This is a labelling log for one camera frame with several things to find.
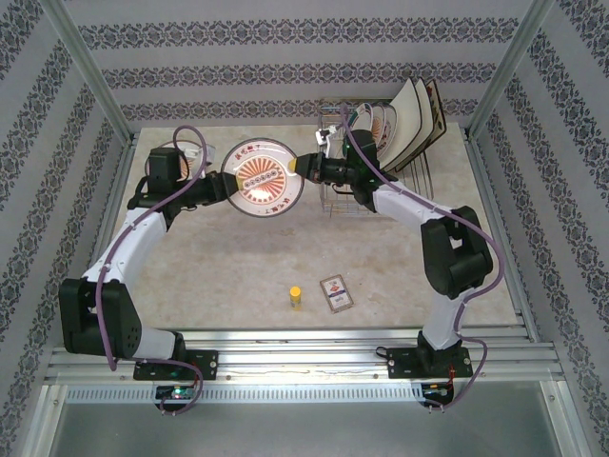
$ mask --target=table surface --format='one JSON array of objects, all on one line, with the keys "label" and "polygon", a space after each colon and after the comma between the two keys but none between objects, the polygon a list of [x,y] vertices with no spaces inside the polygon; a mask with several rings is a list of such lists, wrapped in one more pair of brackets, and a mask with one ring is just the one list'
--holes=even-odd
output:
[{"label": "table surface", "polygon": [[[315,151],[315,126],[201,128],[217,149],[217,169],[238,143],[253,137],[281,141],[297,154]],[[173,129],[143,129],[117,228],[143,175],[149,150]],[[189,132],[185,139],[194,139]],[[468,205],[488,224],[456,124],[428,150],[435,200]],[[341,274],[355,306],[333,314],[320,281]],[[294,311],[289,289],[303,291]],[[431,309],[420,234],[392,220],[329,217],[319,190],[305,183],[298,204],[278,217],[257,219],[229,202],[185,212],[149,255],[131,295],[144,323],[157,328],[419,327]],[[505,283],[472,302],[469,325],[514,324]]]}]

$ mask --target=plate in dish rack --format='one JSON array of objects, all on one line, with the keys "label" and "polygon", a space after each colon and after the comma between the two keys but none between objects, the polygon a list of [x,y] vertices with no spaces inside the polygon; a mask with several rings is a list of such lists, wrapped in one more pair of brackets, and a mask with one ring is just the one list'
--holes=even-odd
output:
[{"label": "plate in dish rack", "polygon": [[243,183],[228,201],[255,217],[272,217],[292,208],[305,186],[305,179],[288,170],[296,154],[286,145],[268,138],[254,138],[235,146],[226,156],[222,171]]}]

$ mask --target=dish rack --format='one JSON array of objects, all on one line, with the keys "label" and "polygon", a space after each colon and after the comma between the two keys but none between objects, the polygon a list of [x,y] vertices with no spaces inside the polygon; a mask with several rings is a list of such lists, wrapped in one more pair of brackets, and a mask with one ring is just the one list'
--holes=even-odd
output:
[{"label": "dish rack", "polygon": [[[359,103],[352,101],[346,102],[349,107],[349,115],[355,110]],[[318,127],[327,129],[329,126],[341,124],[341,115],[339,114],[340,104],[329,103],[320,107]],[[332,151],[340,151],[343,148],[344,129],[340,128],[331,141],[330,153]],[[325,147],[320,147],[319,151],[324,151]],[[419,195],[433,200],[434,187],[431,180],[431,172],[429,162],[427,161],[427,152],[424,150],[421,154],[415,157],[408,165],[397,173],[391,173],[398,178],[406,187],[414,190]],[[371,216],[377,214],[366,209],[355,201],[353,195],[345,195],[350,192],[349,185],[342,186],[337,192],[332,186],[325,184],[320,185],[320,199],[324,212],[330,214],[345,215],[345,216]]]}]

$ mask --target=card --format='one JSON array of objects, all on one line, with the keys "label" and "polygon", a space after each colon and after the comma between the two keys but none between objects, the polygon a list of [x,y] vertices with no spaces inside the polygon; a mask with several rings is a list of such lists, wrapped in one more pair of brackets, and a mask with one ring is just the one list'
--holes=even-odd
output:
[{"label": "card", "polygon": [[320,282],[325,299],[333,313],[353,307],[353,300],[346,289],[343,276],[337,274]]}]

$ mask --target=damask stripe pattern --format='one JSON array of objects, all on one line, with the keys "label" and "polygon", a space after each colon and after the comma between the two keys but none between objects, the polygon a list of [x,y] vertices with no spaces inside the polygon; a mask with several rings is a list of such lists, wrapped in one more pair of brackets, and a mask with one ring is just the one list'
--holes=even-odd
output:
[{"label": "damask stripe pattern", "polygon": [[43,16],[36,0],[15,0],[0,20],[0,81],[4,80],[34,26]]},{"label": "damask stripe pattern", "polygon": [[[255,102],[193,102],[122,105],[128,121],[159,121],[170,119],[244,119],[272,117],[317,117],[321,106],[339,106],[341,102],[322,100],[263,100]],[[444,113],[468,116],[478,100],[442,100]]]},{"label": "damask stripe pattern", "polygon": [[34,140],[40,133],[40,128],[57,92],[62,87],[68,70],[72,65],[68,50],[61,40],[57,42],[43,70],[36,78],[36,83],[28,94],[23,109],[12,124],[12,130],[0,151],[0,211],[4,210],[4,202],[9,199],[10,189],[21,173],[24,159],[29,156]]},{"label": "damask stripe pattern", "polygon": [[580,33],[602,73],[609,78],[609,13],[599,1],[559,0],[560,8]]},{"label": "damask stripe pattern", "polygon": [[[602,382],[595,373],[594,364],[590,361],[592,354],[585,344],[580,323],[574,317],[574,311],[570,299],[564,291],[560,273],[554,267],[552,251],[548,247],[539,216],[532,205],[531,195],[522,181],[512,146],[496,112],[490,116],[486,127],[498,154],[516,210],[521,217],[522,227],[528,238],[529,248],[532,249],[535,265],[545,288],[550,308],[555,314],[558,330],[563,338],[562,344],[567,348],[569,361],[574,367],[573,372],[577,375],[583,401],[588,405],[590,418],[597,425],[596,432],[600,436],[600,446],[604,452],[609,453],[609,406],[605,401],[607,396],[602,392]],[[488,173],[488,166],[483,155],[482,160]],[[495,199],[499,203],[500,199],[496,192]]]},{"label": "damask stripe pattern", "polygon": [[528,54],[552,95],[564,126],[579,148],[590,176],[594,177],[594,184],[601,190],[600,197],[605,200],[605,206],[609,209],[607,140],[602,136],[600,129],[597,129],[596,119],[590,115],[586,102],[580,96],[545,32],[538,33],[533,39]]},{"label": "damask stripe pattern", "polygon": [[52,263],[49,279],[45,284],[44,292],[40,297],[41,301],[29,329],[28,342],[23,347],[23,355],[13,376],[15,381],[10,386],[9,399],[3,405],[4,412],[0,416],[0,429],[3,431],[0,438],[0,455],[10,455],[14,437],[21,426],[22,414],[27,404],[26,400],[31,395],[36,371],[40,366],[40,356],[49,336],[51,323],[55,318],[59,286],[68,274],[79,237],[84,228],[88,207],[93,199],[97,181],[108,156],[112,137],[113,129],[107,119],[102,124],[88,160],[83,181],[72,205],[67,227]]},{"label": "damask stripe pattern", "polygon": [[592,295],[592,303],[597,307],[599,318],[605,323],[604,331],[609,332],[609,273],[603,268],[599,250],[588,235],[588,226],[582,220],[578,202],[572,196],[569,183],[562,176],[559,161],[543,133],[540,120],[531,107],[521,81],[513,78],[504,93],[518,119],[526,144],[531,149],[541,180],[549,191],[567,243],[576,256],[581,277]]},{"label": "damask stripe pattern", "polygon": [[103,70],[111,89],[231,86],[252,84],[398,83],[407,78],[440,83],[487,83],[495,64],[357,63],[225,65]]},{"label": "damask stripe pattern", "polygon": [[10,316],[21,299],[21,292],[26,286],[25,281],[29,277],[33,258],[42,243],[43,233],[49,224],[72,157],[94,104],[95,97],[85,85],[76,99],[64,132],[47,165],[47,170],[31,204],[27,222],[23,225],[23,230],[17,237],[17,245],[12,250],[14,254],[5,267],[0,284],[0,343],[4,342],[4,333],[10,326]]},{"label": "damask stripe pattern", "polygon": [[296,43],[507,43],[517,18],[394,17],[81,26],[91,50]]}]

